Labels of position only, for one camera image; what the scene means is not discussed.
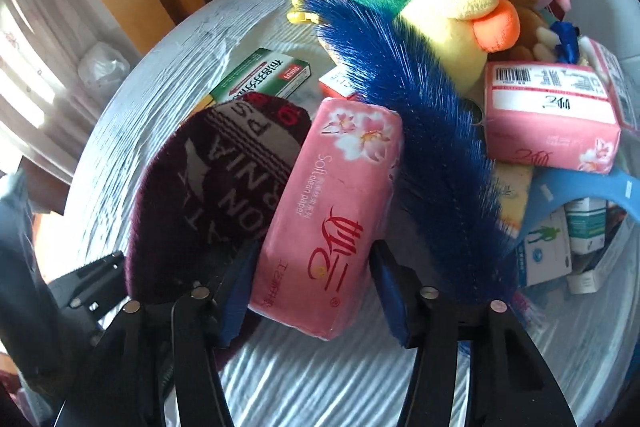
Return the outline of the yellow duck plush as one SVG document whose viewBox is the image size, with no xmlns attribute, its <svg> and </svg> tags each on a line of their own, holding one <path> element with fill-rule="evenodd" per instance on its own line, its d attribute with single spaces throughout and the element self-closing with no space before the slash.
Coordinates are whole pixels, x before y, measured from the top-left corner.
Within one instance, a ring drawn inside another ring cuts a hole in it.
<svg viewBox="0 0 640 427">
<path fill-rule="evenodd" d="M 291 0 L 293 24 L 317 27 L 318 39 L 367 96 L 427 89 L 468 95 L 491 53 L 516 43 L 521 23 L 509 0 L 409 0 L 394 13 L 357 0 Z"/>
</svg>

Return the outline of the white teal medicine box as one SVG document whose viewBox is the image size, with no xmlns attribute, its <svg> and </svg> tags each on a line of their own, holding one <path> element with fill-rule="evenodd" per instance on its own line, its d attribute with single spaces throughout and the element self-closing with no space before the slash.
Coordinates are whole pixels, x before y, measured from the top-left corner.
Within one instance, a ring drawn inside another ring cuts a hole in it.
<svg viewBox="0 0 640 427">
<path fill-rule="evenodd" d="M 563 207 L 530 230 L 514 253 L 518 258 L 518 286 L 546 283 L 572 272 L 570 238 Z"/>
</svg>

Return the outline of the pink tissue pack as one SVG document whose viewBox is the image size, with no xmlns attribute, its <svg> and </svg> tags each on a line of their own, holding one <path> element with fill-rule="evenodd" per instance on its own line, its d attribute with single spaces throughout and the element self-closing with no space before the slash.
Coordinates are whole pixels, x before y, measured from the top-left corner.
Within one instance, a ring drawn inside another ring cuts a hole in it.
<svg viewBox="0 0 640 427">
<path fill-rule="evenodd" d="M 593 69 L 491 62 L 484 95 L 491 159 L 597 174 L 612 170 L 622 129 Z"/>
<path fill-rule="evenodd" d="M 323 340 L 352 324 L 401 147 L 402 121 L 392 110 L 322 101 L 262 243 L 250 309 Z"/>
</svg>

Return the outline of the blue feather duster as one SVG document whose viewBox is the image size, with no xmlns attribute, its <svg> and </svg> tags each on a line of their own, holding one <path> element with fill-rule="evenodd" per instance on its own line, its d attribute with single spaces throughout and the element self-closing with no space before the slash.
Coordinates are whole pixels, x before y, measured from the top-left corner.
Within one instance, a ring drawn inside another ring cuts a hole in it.
<svg viewBox="0 0 640 427">
<path fill-rule="evenodd" d="M 516 260 L 503 233 L 494 164 L 472 114 L 420 32 L 352 0 L 300 0 L 361 100 L 402 120 L 400 201 L 442 283 L 460 303 L 512 300 Z"/>
</svg>

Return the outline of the green white medicine box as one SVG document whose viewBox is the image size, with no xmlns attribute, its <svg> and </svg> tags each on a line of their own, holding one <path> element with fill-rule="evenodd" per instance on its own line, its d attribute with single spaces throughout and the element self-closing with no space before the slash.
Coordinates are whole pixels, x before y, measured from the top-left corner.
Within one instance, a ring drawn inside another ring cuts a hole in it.
<svg viewBox="0 0 640 427">
<path fill-rule="evenodd" d="M 192 109 L 227 102 L 248 92 L 288 98 L 311 76 L 310 65 L 299 58 L 258 48 L 225 75 Z"/>
</svg>

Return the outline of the maroon knit beanie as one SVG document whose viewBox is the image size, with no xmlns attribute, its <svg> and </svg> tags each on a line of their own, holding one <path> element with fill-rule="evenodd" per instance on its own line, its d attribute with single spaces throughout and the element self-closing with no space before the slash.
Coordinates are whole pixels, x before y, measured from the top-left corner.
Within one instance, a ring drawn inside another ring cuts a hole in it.
<svg viewBox="0 0 640 427">
<path fill-rule="evenodd" d="M 306 111 L 284 98 L 250 92 L 189 117 L 146 167 L 126 254 L 128 295 L 174 303 L 194 283 L 232 289 L 221 303 L 224 367 L 257 327 L 248 312 L 255 258 L 310 130 Z"/>
</svg>

